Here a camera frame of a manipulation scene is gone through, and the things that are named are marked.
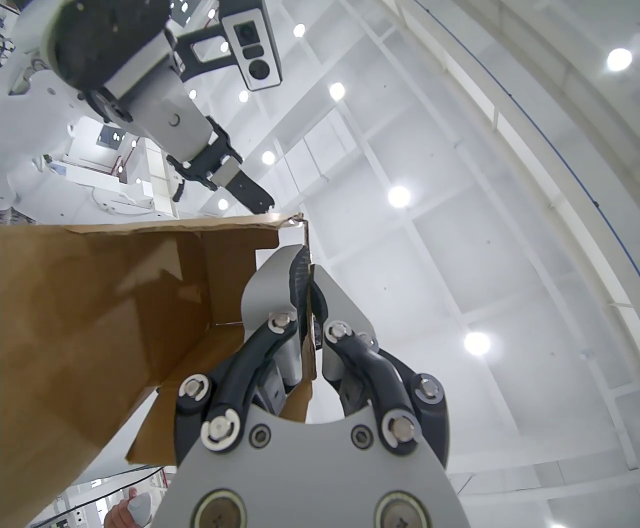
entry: ceiling beam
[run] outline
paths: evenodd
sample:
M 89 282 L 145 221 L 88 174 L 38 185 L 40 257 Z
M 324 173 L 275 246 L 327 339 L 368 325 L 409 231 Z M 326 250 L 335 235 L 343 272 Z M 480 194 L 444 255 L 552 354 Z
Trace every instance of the ceiling beam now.
M 541 500 L 565 499 L 579 497 L 591 493 L 603 493 L 640 485 L 640 469 L 628 471 L 622 475 L 598 479 L 566 486 L 552 486 L 548 488 L 532 488 L 530 490 L 515 490 L 500 493 L 473 493 L 460 495 L 463 506 L 491 506 L 497 504 L 518 504 L 522 502 L 537 502 Z
M 585 426 L 580 431 L 557 430 L 527 436 L 495 435 L 482 438 L 474 434 L 473 451 L 456 453 L 455 444 L 447 464 L 447 473 L 465 474 L 526 467 L 548 462 L 590 456 L 620 449 L 618 437 L 610 429 Z

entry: window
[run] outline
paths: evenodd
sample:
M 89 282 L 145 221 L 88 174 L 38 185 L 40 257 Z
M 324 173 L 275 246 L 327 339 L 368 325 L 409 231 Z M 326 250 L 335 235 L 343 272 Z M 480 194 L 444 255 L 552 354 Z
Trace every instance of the window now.
M 95 142 L 95 144 L 100 145 L 101 147 L 118 150 L 124 134 L 125 132 L 122 129 L 105 125 L 104 127 L 102 127 L 100 135 L 98 136 L 98 140 Z

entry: blue line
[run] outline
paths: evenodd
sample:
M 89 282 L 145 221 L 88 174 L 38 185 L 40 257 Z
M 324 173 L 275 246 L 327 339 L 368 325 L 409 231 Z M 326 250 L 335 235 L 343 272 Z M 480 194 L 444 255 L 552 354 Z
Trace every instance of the blue line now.
M 588 196 L 588 198 L 591 200 L 591 203 L 593 204 L 593 206 L 596 208 L 596 210 L 600 213 L 601 217 L 603 218 L 603 220 L 605 221 L 605 223 L 607 224 L 607 226 L 609 227 L 609 229 L 611 230 L 611 232 L 613 233 L 613 236 L 616 238 L 616 240 L 618 241 L 618 243 L 620 244 L 620 246 L 622 247 L 623 251 L 625 252 L 625 255 L 627 256 L 627 258 L 629 259 L 629 261 L 631 262 L 631 265 L 634 267 L 636 273 L 638 276 L 640 276 L 640 269 L 638 269 L 638 266 L 636 264 L 636 262 L 633 260 L 633 258 L 631 257 L 631 254 L 629 253 L 627 247 L 623 244 L 622 240 L 620 239 L 620 236 L 618 236 L 618 233 L 616 233 L 616 230 L 613 229 L 613 226 L 611 225 L 611 222 L 609 221 L 609 219 L 605 216 L 605 214 L 602 212 L 602 210 L 600 209 L 600 205 L 598 204 L 598 202 L 596 202 L 596 200 L 593 199 L 593 197 L 591 196 L 591 193 L 587 190 L 587 187 L 585 187 L 585 185 L 582 183 L 582 181 L 580 180 L 580 178 L 578 178 L 578 176 L 576 175 L 575 172 L 573 172 L 573 169 L 569 166 L 569 164 L 566 162 L 566 160 L 563 158 L 562 154 L 560 154 L 560 152 L 558 152 L 558 149 L 555 147 L 555 145 L 549 140 L 549 138 L 547 137 L 547 135 L 540 129 L 540 127 L 536 124 L 536 122 L 531 118 L 531 116 L 526 112 L 526 110 L 520 105 L 520 103 L 512 96 L 512 94 L 509 93 L 509 91 L 502 85 L 502 83 L 495 77 L 495 75 L 493 75 L 489 69 L 482 64 L 482 62 L 480 61 L 480 59 L 478 57 L 476 57 L 473 52 L 467 47 L 465 46 L 462 41 L 456 37 L 456 35 L 454 35 L 453 33 L 451 33 L 451 31 L 449 30 L 449 28 L 447 26 L 445 26 L 442 22 L 440 22 L 440 20 L 438 20 L 438 17 L 436 17 L 433 13 L 431 13 L 431 11 L 429 11 L 426 7 L 424 7 L 423 5 L 421 5 L 418 0 L 413 0 L 415 1 L 416 4 L 418 4 L 425 12 L 428 13 L 428 15 L 435 20 L 442 29 L 444 29 L 448 34 L 450 34 L 455 41 L 460 44 L 462 46 L 462 48 L 464 48 L 464 50 L 469 53 L 471 55 L 471 57 L 474 58 L 474 60 L 482 67 L 482 69 L 487 72 L 489 74 L 489 76 L 496 82 L 496 84 L 498 86 L 500 86 L 502 88 L 502 91 L 504 93 L 506 93 L 511 100 L 516 104 L 516 106 L 520 109 L 520 111 L 527 117 L 527 119 L 530 121 L 530 123 L 536 128 L 536 130 L 540 133 L 540 135 L 545 139 L 545 141 L 548 143 L 548 145 L 553 149 L 553 151 L 556 153 L 556 155 L 560 158 L 560 160 L 562 160 L 562 163 L 564 163 L 564 166 L 567 167 L 568 171 L 571 173 L 571 175 L 573 176 L 573 178 L 578 182 L 578 184 L 580 185 L 580 187 L 582 188 L 582 190 L 585 192 L 585 194 Z

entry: screw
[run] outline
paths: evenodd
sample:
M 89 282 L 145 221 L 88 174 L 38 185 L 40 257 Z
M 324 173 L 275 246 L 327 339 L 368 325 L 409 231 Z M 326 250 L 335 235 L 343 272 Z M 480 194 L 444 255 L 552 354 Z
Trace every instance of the screw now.
M 194 528 L 237 528 L 246 519 L 240 497 L 228 490 L 218 490 L 200 501 L 195 512 Z
M 256 425 L 249 433 L 249 443 L 256 449 L 266 447 L 271 441 L 271 430 L 264 424 Z
M 391 434 L 398 442 L 409 442 L 415 436 L 415 427 L 409 418 L 400 416 L 391 423 Z
M 195 398 L 201 389 L 202 384 L 198 380 L 189 380 L 184 386 L 184 393 L 191 398 Z
M 347 335 L 347 326 L 344 323 L 334 323 L 334 325 L 329 328 L 329 332 L 336 339 L 342 339 L 345 335 Z
M 355 426 L 351 430 L 351 441 L 358 449 L 365 450 L 373 444 L 373 434 L 367 426 Z
M 433 399 L 440 392 L 440 387 L 438 387 L 435 381 L 429 378 L 423 378 L 422 381 L 420 381 L 420 390 L 427 398 Z
M 209 424 L 209 436 L 216 442 L 231 434 L 231 422 L 226 416 L 216 416 Z
M 289 314 L 278 314 L 273 318 L 273 324 L 277 328 L 286 328 L 290 322 L 291 317 L 289 317 Z
M 413 504 L 393 500 L 382 512 L 382 528 L 421 528 L 420 514 Z

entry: ceiling panel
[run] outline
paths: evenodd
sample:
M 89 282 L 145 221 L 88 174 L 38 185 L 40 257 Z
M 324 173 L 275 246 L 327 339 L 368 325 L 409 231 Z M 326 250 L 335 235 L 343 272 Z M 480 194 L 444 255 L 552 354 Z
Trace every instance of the ceiling panel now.
M 415 224 L 463 312 L 540 282 L 479 188 L 449 200 Z
M 420 105 L 413 105 L 369 140 L 393 185 L 410 190 L 410 207 L 472 182 L 451 145 Z
M 318 60 L 325 64 L 341 49 L 349 49 L 362 34 L 360 26 L 346 16 L 344 8 L 338 2 L 332 2 L 307 30 L 305 40 Z
M 334 266 L 333 274 L 371 319 L 381 343 L 401 339 L 405 328 L 449 317 L 437 285 L 424 274 L 417 252 L 400 230 Z
M 344 96 L 364 133 L 416 101 L 409 87 L 377 48 L 366 60 L 356 82 L 345 86 L 347 92 Z
M 474 330 L 492 340 L 485 357 L 521 433 L 572 422 L 608 426 L 586 362 L 548 294 L 478 322 Z
M 598 305 L 578 276 L 571 276 L 558 283 L 560 293 L 576 319 L 589 348 L 609 387 L 614 388 L 631 382 L 631 376 L 620 347 L 614 341 L 612 333 L 598 309 Z
M 334 257 L 396 219 L 364 156 L 305 201 L 327 256 Z
M 508 172 L 503 172 L 491 182 L 505 208 L 517 222 L 517 229 L 526 238 L 552 277 L 561 277 L 575 271 L 565 251 L 560 247 L 550 227 L 542 221 L 530 197 Z

